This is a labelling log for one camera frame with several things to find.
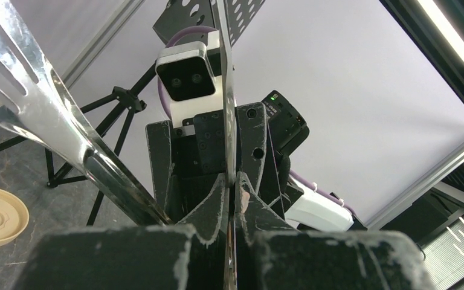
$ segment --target gray floor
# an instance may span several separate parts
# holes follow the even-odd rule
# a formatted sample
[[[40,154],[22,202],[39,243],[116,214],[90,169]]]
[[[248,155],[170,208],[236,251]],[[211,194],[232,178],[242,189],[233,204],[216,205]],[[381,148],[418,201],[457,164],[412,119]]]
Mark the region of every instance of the gray floor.
[[[12,133],[0,128],[0,142],[11,137],[14,137]],[[54,164],[57,169],[62,160],[55,156]],[[86,224],[97,188],[89,181],[83,181],[50,189],[45,186],[46,182],[47,167],[42,146],[24,141],[0,153],[0,189],[19,197],[30,213],[25,231],[12,243],[0,247],[0,290],[12,288],[27,263],[29,252],[44,235]],[[134,223],[105,198],[95,226],[126,225]]]

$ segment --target black ceiling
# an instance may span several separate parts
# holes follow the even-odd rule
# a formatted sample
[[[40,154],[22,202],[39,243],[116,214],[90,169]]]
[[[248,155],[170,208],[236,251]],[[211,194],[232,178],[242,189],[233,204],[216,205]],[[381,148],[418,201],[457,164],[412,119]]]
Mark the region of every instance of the black ceiling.
[[[417,0],[380,0],[464,103],[464,63]],[[464,0],[434,0],[464,40]],[[464,164],[443,182],[464,191]]]

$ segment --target shiny metal surface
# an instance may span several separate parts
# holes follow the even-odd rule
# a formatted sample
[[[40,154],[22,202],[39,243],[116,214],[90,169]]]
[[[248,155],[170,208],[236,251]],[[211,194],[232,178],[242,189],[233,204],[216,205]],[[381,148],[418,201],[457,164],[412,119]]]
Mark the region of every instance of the shiny metal surface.
[[[217,13],[214,14],[214,22],[221,32],[220,54],[221,71],[223,86],[223,113],[225,116],[225,159],[227,162],[227,183],[229,187],[234,185],[236,180],[236,104],[234,101],[233,80],[232,80],[232,61],[230,38],[228,36],[227,13],[225,1],[217,0]]]
[[[170,224],[165,212],[88,123],[7,0],[0,0],[0,26],[6,34],[0,36],[0,72],[16,88],[0,87],[0,127],[59,154],[136,223]]]

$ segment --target white panel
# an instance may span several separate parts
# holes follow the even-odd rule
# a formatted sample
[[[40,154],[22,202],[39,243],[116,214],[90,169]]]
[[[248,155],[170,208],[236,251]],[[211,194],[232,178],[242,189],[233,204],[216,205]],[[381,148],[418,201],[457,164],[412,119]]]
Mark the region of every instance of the white panel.
[[[464,142],[464,105],[377,0],[266,1],[234,47],[238,103],[306,118],[293,168],[368,222]]]
[[[109,95],[114,86],[130,89],[147,71],[164,47],[152,30],[152,26],[165,6],[166,1],[151,0],[138,8],[72,87],[72,96],[79,106]],[[134,116],[120,154],[120,159],[151,193],[153,191],[145,125],[166,118],[162,112],[156,88],[156,82],[152,82],[140,94],[140,98],[147,103],[148,107]],[[86,116],[96,127],[117,103],[114,101]],[[105,141],[111,148],[115,146],[125,115],[126,113],[105,137]]]
[[[11,0],[59,75],[123,0]]]

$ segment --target black camera face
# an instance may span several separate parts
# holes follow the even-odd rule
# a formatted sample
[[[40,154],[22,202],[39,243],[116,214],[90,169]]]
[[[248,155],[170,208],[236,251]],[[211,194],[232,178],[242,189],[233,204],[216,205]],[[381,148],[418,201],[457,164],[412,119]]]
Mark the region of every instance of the black camera face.
[[[191,100],[216,92],[205,60],[201,57],[159,65],[157,74],[174,101]]]

